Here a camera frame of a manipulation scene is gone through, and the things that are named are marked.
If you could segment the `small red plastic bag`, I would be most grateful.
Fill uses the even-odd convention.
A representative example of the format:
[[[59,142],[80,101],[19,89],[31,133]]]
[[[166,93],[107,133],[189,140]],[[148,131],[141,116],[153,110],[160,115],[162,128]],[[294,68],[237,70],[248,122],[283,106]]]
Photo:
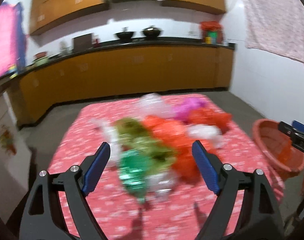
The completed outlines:
[[[232,115],[226,112],[216,112],[211,108],[198,108],[192,110],[188,116],[188,122],[190,124],[216,126],[222,133],[228,131],[228,126],[232,120]]]

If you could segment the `small white plastic bag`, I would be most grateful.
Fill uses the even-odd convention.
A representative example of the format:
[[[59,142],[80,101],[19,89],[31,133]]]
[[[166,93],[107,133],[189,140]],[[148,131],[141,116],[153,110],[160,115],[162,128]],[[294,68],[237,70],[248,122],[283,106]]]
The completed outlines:
[[[178,181],[178,175],[172,170],[147,176],[147,192],[152,193],[159,201],[167,200]]]

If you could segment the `dark green plastic bag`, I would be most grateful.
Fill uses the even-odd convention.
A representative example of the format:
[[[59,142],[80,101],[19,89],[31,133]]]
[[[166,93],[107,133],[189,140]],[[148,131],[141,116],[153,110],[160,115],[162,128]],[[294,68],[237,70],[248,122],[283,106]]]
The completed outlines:
[[[140,204],[145,203],[146,176],[150,168],[150,158],[138,150],[128,150],[121,155],[118,169],[119,179],[128,194],[134,196]]]

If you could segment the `clear bubble wrap sheet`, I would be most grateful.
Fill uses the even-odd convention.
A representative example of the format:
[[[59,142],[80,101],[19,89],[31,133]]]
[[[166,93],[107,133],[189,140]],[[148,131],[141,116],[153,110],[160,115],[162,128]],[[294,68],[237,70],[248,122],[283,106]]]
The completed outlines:
[[[107,167],[118,167],[122,148],[117,129],[112,125],[110,121],[106,119],[93,118],[91,120],[91,123],[93,123],[94,126],[101,131],[102,136],[104,137],[104,141],[107,142],[110,146],[111,152],[109,161],[107,162]]]

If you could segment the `large orange plastic bag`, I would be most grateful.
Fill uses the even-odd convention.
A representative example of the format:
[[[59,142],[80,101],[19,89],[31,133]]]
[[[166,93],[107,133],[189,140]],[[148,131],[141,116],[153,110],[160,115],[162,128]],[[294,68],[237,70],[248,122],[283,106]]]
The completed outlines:
[[[192,156],[192,144],[196,140],[187,133],[187,126],[177,120],[148,115],[142,121],[151,135],[176,153],[171,168],[179,178],[189,184],[200,180],[200,172]]]

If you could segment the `olive green paw bag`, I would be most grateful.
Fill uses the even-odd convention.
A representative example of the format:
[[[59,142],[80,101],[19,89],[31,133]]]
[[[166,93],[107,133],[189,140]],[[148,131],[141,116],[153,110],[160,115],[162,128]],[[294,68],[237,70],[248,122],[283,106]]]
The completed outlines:
[[[148,174],[157,174],[171,168],[176,162],[176,150],[153,138],[151,132],[134,118],[121,118],[114,122],[119,143],[125,150],[136,150],[149,158]]]

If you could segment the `red plastic basket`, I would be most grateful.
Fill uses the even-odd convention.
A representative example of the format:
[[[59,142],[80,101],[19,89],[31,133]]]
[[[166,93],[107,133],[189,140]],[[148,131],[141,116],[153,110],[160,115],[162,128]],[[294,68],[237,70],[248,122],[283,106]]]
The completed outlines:
[[[256,120],[252,126],[252,138],[282,180],[296,177],[304,169],[304,154],[291,145],[287,135],[278,130],[278,122]]]

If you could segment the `pink floral hanging cloth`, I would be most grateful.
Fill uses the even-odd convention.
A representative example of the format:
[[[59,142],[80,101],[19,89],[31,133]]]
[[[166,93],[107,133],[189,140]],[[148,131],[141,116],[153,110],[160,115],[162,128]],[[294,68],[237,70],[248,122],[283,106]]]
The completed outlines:
[[[246,46],[304,64],[304,5],[300,0],[243,0]]]

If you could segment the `red floral tablecloth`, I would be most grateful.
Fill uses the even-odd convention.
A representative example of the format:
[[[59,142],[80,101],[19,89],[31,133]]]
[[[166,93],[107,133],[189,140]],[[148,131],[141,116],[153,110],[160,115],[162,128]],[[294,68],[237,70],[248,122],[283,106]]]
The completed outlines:
[[[266,175],[277,200],[285,185],[254,142],[208,97],[159,96],[83,108],[49,165],[66,171],[103,142],[110,159],[86,200],[109,239],[195,239],[216,195],[201,177],[192,143],[235,169]]]

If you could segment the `magenta plastic bag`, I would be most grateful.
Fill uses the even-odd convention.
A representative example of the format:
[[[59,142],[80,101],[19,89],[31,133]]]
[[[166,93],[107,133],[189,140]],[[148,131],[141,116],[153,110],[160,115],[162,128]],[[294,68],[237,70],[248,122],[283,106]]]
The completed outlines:
[[[196,96],[185,98],[183,102],[173,107],[174,119],[181,122],[186,122],[191,111],[206,106],[207,101],[205,99],[197,98]]]

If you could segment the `yellow container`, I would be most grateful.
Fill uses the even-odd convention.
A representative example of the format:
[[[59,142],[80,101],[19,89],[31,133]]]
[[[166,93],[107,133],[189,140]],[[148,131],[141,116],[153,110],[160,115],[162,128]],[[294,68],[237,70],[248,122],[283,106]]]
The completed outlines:
[[[206,41],[207,44],[211,44],[211,38],[210,37],[206,37],[205,41]]]

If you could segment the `green canister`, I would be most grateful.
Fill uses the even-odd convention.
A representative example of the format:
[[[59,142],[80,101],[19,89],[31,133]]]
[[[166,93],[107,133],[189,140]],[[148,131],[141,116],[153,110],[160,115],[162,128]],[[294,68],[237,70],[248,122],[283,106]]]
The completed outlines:
[[[217,32],[216,31],[209,31],[208,32],[208,37],[211,38],[211,44],[216,44],[217,43]]]

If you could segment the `black lidded wok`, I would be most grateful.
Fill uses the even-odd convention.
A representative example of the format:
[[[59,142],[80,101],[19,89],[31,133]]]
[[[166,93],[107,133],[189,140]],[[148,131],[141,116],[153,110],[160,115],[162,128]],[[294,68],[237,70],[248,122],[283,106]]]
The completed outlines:
[[[151,25],[147,28],[144,28],[141,33],[147,40],[155,40],[161,35],[162,29]]]

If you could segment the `black countertop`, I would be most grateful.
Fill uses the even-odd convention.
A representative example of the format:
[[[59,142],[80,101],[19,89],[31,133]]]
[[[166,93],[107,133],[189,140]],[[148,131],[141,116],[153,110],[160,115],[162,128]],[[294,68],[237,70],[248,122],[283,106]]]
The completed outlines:
[[[183,79],[198,75],[213,86],[229,83],[236,44],[206,44],[191,38],[137,38],[131,42],[104,42],[98,48],[51,59],[41,66],[23,70],[15,78],[28,74],[69,80],[111,75],[117,79],[155,76],[159,79]]]

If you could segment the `pink blue window curtain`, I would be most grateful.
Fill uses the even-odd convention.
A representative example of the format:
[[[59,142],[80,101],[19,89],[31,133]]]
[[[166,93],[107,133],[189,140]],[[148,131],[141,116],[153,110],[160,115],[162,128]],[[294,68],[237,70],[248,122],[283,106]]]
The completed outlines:
[[[0,77],[11,65],[21,70],[26,66],[27,35],[23,30],[24,8],[19,2],[0,5]]]

